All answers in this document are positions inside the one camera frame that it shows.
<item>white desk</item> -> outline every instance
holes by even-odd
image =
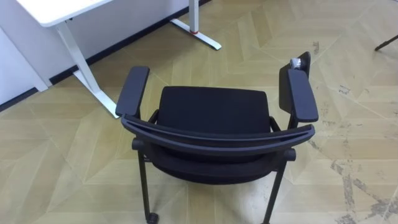
[[[17,0],[17,2],[43,27],[55,26],[63,40],[63,43],[69,50],[72,59],[77,64],[79,70],[74,75],[82,84],[102,103],[102,105],[115,117],[116,104],[100,89],[93,73],[91,72],[86,60],[81,53],[79,46],[70,32],[67,20],[78,16],[84,12],[102,6],[113,0]],[[183,22],[173,19],[172,22],[185,29],[195,37],[201,39],[216,50],[221,45],[209,37],[198,32],[199,26],[199,5],[198,0],[189,0],[190,2],[190,26]]]

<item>baseboard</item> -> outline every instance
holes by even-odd
[[[199,5],[201,6],[201,5],[203,5],[205,3],[208,3],[210,1],[211,0],[199,0]],[[136,34],[134,34],[134,35],[132,35],[132,36],[130,36],[130,37],[128,37],[128,38],[126,38],[126,39],[124,39],[124,40],[122,40],[122,41],[120,41],[120,42],[118,42],[118,43],[116,43],[116,44],[114,44],[112,46],[110,46],[110,47],[108,47],[107,49],[101,51],[100,53],[91,56],[90,58],[88,58],[86,60],[87,64],[88,65],[92,65],[93,63],[101,60],[102,58],[105,58],[105,57],[111,55],[112,53],[114,53],[114,52],[122,49],[123,47],[133,43],[134,41],[140,39],[141,37],[144,37],[145,35],[148,35],[151,32],[159,29],[160,27],[168,24],[171,19],[178,18],[178,17],[180,17],[180,16],[182,16],[182,15],[188,13],[188,12],[189,12],[188,7],[185,7],[183,9],[179,10],[178,12],[176,12],[176,13],[174,13],[174,14],[172,14],[172,15],[164,18],[164,19],[162,19],[161,21],[156,22],[155,24],[152,24],[151,26],[139,31],[138,33],[136,33]],[[73,72],[75,72],[77,70],[78,70],[78,68],[77,68],[76,65],[72,66],[72,67],[66,69],[65,71],[59,73],[58,75],[55,75],[55,76],[51,77],[50,78],[50,82],[51,82],[51,84],[55,85],[55,84],[59,83],[60,81],[68,78],[69,76],[73,75]]]
[[[26,91],[25,93],[18,95],[16,97],[14,97],[13,99],[3,103],[0,105],[0,112],[16,105],[17,103],[21,102],[22,100],[32,96],[33,94],[37,93],[37,89],[36,88],[31,88],[30,90]]]

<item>desk foot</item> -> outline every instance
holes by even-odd
[[[86,81],[83,78],[83,74],[81,73],[81,71],[76,71],[73,73],[77,79],[79,79],[82,84],[91,92],[91,94],[93,94],[95,96],[95,98],[97,98],[97,100],[99,102],[102,103],[102,105],[113,115],[114,118],[119,118],[118,115],[116,115],[115,111],[116,111],[116,103],[114,103],[114,101],[108,97],[104,91],[102,90],[97,90],[96,92],[93,92],[89,86],[87,85]]]
[[[205,34],[202,34],[201,32],[197,32],[196,34],[193,34],[190,30],[190,27],[188,25],[186,25],[185,23],[181,22],[180,20],[172,19],[171,23],[173,23],[174,25],[178,26],[179,28],[182,28],[183,30],[187,31],[191,35],[195,36],[197,39],[200,39],[204,43],[208,44],[210,47],[213,47],[216,50],[221,49],[221,44],[217,43],[216,41],[214,41],[210,37],[206,36]]]

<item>white wall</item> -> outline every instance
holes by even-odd
[[[30,90],[33,83],[26,78],[26,67],[21,65],[18,52],[0,27],[0,105]]]
[[[68,24],[88,58],[187,6],[188,0],[114,0]],[[0,0],[0,27],[47,83],[74,65],[56,30],[41,27],[16,0]]]

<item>desk leg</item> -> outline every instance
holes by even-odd
[[[57,25],[57,31],[63,40],[65,46],[69,50],[70,55],[77,64],[79,71],[75,72],[74,75],[81,81],[81,83],[93,94],[99,102],[115,117],[119,118],[115,114],[116,103],[112,101],[98,86],[93,73],[91,72],[86,60],[81,53],[79,46],[70,32],[66,22],[62,22]]]
[[[178,19],[172,19],[171,22],[214,49],[219,50],[221,48],[221,44],[199,32],[199,0],[189,0],[189,26]]]

